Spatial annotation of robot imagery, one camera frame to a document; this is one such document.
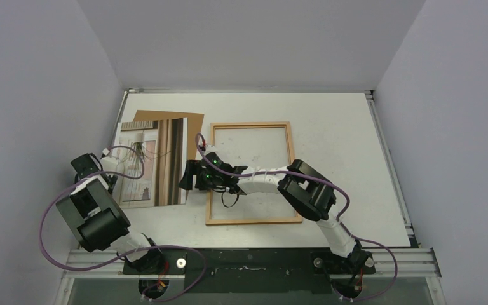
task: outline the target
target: wooden picture frame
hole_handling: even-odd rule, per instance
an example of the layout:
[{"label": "wooden picture frame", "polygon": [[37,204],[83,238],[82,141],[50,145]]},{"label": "wooden picture frame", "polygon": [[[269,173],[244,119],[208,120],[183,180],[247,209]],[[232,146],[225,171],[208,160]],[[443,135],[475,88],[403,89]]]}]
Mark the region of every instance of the wooden picture frame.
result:
[{"label": "wooden picture frame", "polygon": [[[288,164],[294,159],[293,140],[289,122],[256,122],[256,123],[212,123],[210,125],[210,142],[215,145],[216,130],[220,129],[255,129],[255,128],[284,128],[287,142]],[[295,211],[294,217],[260,218],[260,219],[212,219],[212,204],[214,192],[207,193],[207,212],[205,224],[208,226],[226,226],[237,224],[295,224],[302,222],[302,216]]]}]

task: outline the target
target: photograph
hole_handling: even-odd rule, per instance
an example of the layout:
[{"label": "photograph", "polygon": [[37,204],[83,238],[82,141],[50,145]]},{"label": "photograph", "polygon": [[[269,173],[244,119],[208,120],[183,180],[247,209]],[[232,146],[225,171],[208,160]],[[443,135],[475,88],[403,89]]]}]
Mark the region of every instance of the photograph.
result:
[{"label": "photograph", "polygon": [[121,208],[158,207],[186,202],[179,181],[186,165],[187,119],[119,123],[113,153],[125,175],[139,176],[141,160],[145,172],[140,179],[120,177],[113,198]]}]

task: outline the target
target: white tabletop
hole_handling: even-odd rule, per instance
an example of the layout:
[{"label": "white tabletop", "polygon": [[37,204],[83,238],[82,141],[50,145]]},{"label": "white tabletop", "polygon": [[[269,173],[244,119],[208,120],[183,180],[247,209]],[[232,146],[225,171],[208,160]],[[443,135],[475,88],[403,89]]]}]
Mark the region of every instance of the white tabletop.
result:
[{"label": "white tabletop", "polygon": [[[389,247],[409,246],[402,213],[365,95],[361,93],[130,94],[122,122],[137,110],[205,114],[210,123],[289,121],[295,157],[351,196],[342,218],[357,236]],[[344,205],[341,195],[338,203]],[[206,226],[206,193],[191,191],[185,205],[126,209],[132,226],[160,245],[200,248],[327,247],[314,222]]]}]

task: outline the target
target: white wall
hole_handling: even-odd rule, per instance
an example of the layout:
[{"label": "white wall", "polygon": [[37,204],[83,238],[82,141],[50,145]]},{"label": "white wall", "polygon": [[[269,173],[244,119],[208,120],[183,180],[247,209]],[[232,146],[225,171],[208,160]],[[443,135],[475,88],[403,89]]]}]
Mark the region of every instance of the white wall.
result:
[{"label": "white wall", "polygon": [[[39,253],[43,208],[71,159],[109,143],[119,82],[75,0],[0,0],[0,304],[52,304],[61,270]],[[44,231],[61,261],[71,233]]]},{"label": "white wall", "polygon": [[125,87],[347,91],[378,85],[424,0],[78,2]]},{"label": "white wall", "polygon": [[488,1],[427,0],[375,98],[449,304],[488,304]]}]

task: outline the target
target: purple cable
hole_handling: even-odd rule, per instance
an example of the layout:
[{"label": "purple cable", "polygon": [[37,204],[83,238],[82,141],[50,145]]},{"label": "purple cable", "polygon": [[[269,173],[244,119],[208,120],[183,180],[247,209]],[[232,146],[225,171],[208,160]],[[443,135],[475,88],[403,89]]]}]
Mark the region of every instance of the purple cable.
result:
[{"label": "purple cable", "polygon": [[196,136],[195,136],[195,145],[196,145],[196,148],[197,148],[197,151],[199,152],[199,154],[201,155],[201,158],[208,164],[210,165],[212,168],[214,168],[215,170],[217,170],[218,172],[220,173],[223,173],[224,175],[228,175],[228,176],[232,176],[232,177],[251,177],[253,175],[265,175],[267,173],[269,174],[272,174],[272,175],[277,175],[277,174],[285,174],[285,175],[293,175],[293,176],[296,176],[296,177],[300,177],[300,178],[304,178],[304,179],[308,179],[308,180],[312,180],[312,181],[315,181],[315,182],[318,182],[318,183],[321,183],[321,184],[325,184],[326,186],[329,186],[333,189],[335,189],[336,191],[340,192],[344,197],[345,197],[345,200],[346,200],[346,203],[345,203],[345,206],[341,209],[341,211],[337,214],[337,216],[335,217],[336,221],[339,222],[339,224],[341,225],[341,227],[347,232],[347,234],[349,234],[349,236],[352,236],[354,239],[356,240],[360,240],[360,241],[364,241],[366,243],[372,243],[372,244],[375,244],[383,249],[385,249],[391,256],[392,256],[392,259],[394,261],[394,277],[392,278],[392,281],[390,282],[390,284],[388,284],[388,286],[386,286],[386,288],[374,295],[369,295],[367,297],[362,297],[362,298],[359,298],[359,299],[354,299],[353,301],[355,302],[358,302],[358,301],[365,301],[365,300],[369,300],[369,299],[372,299],[374,297],[378,297],[379,295],[382,295],[383,293],[385,293],[386,291],[388,291],[388,289],[390,289],[390,287],[392,287],[394,285],[394,283],[396,282],[397,280],[397,273],[398,273],[398,266],[397,266],[397,260],[395,258],[395,255],[394,253],[385,245],[381,244],[381,243],[378,243],[376,241],[373,241],[373,240],[366,240],[364,238],[359,238],[355,235],[353,235],[351,233],[351,231],[349,231],[349,229],[345,226],[345,224],[343,224],[343,222],[341,222],[339,220],[340,216],[345,213],[345,211],[349,208],[349,204],[351,202],[351,200],[349,199],[349,195],[343,191],[341,188],[339,188],[337,185],[331,183],[330,181],[327,181],[327,180],[323,180],[323,179],[319,179],[319,178],[316,178],[316,177],[312,177],[312,176],[308,176],[308,175],[304,175],[302,173],[297,173],[297,172],[291,172],[291,171],[288,171],[288,170],[274,170],[272,172],[265,172],[265,171],[262,171],[262,172],[255,172],[255,173],[244,173],[244,174],[238,174],[238,173],[229,173],[229,172],[226,172],[225,170],[222,170],[221,168],[215,166],[206,156],[205,156],[205,153],[201,150],[201,147],[199,146],[199,139],[201,139],[201,142],[202,143],[205,143],[205,137],[201,134],[201,133],[198,133]]},{"label": "purple cable", "polygon": [[[128,147],[128,146],[117,145],[117,146],[108,147],[107,149],[111,151],[111,150],[113,150],[115,148],[126,148],[126,149],[129,149],[129,150],[133,151],[136,155],[139,155],[136,150],[134,150],[134,149],[132,149],[131,147]],[[140,179],[141,177],[143,177],[143,174],[145,173],[145,164],[143,162],[143,159],[139,158],[139,161],[141,163],[141,174],[138,177],[133,177],[133,176],[126,175],[126,174],[123,174],[123,173],[119,173],[119,172],[113,172],[113,171],[104,170],[104,171],[100,171],[100,172],[96,172],[96,173],[91,173],[90,175],[86,176],[85,179],[91,178],[91,177],[94,177],[96,175],[100,175],[100,174],[103,174],[103,173],[111,174],[111,175],[119,175],[119,176],[122,176],[124,178],[129,178],[129,179]],[[48,213],[49,213],[50,209],[53,207],[53,205],[55,205],[57,203],[57,201],[59,201],[63,196],[67,196],[68,194],[70,194],[70,192],[72,192],[81,183],[83,183],[82,180],[80,180],[79,182],[75,183],[72,186],[67,187],[64,191],[62,191],[50,203],[50,205],[48,205],[48,207],[46,208],[46,210],[42,214],[42,220],[40,221],[40,227],[39,227],[39,230],[38,230],[38,245],[40,247],[40,252],[42,252],[42,255],[44,256],[44,258],[46,260],[48,260],[48,262],[52,263],[56,267],[59,267],[60,269],[63,269],[63,270],[68,270],[68,271],[91,271],[91,270],[94,270],[94,269],[98,269],[98,268],[107,266],[107,265],[111,264],[112,262],[114,262],[114,261],[116,261],[118,259],[121,259],[121,258],[127,256],[128,254],[132,254],[132,253],[137,252],[137,251],[148,251],[148,250],[154,250],[154,249],[180,249],[180,250],[192,251],[194,253],[197,253],[203,259],[203,270],[201,271],[201,274],[199,274],[199,276],[197,277],[197,279],[195,279],[192,282],[192,284],[190,284],[190,286],[186,287],[183,291],[179,292],[177,295],[174,295],[173,297],[170,297],[168,299],[163,299],[163,300],[152,300],[153,302],[167,302],[167,301],[174,300],[174,299],[180,297],[182,294],[184,294],[188,290],[190,290],[190,288],[192,288],[194,285],[196,285],[203,278],[203,276],[205,275],[205,273],[207,271],[207,258],[201,252],[197,251],[196,249],[189,248],[189,247],[183,247],[183,246],[163,245],[163,246],[151,246],[151,247],[145,247],[145,248],[138,248],[138,249],[135,249],[135,250],[130,250],[130,251],[127,251],[125,253],[122,253],[119,256],[115,256],[114,258],[110,259],[107,262],[103,262],[103,263],[100,263],[100,264],[97,264],[97,265],[94,265],[94,266],[82,267],[82,268],[80,268],[80,267],[67,266],[65,264],[62,264],[62,263],[56,261],[54,258],[52,258],[51,255],[46,250],[46,247],[44,247],[44,242],[42,240],[42,230],[44,228],[44,221],[46,220],[46,217],[48,216]],[[147,292],[150,288],[151,287],[147,287],[143,291],[143,294],[145,294],[145,292]]]}]

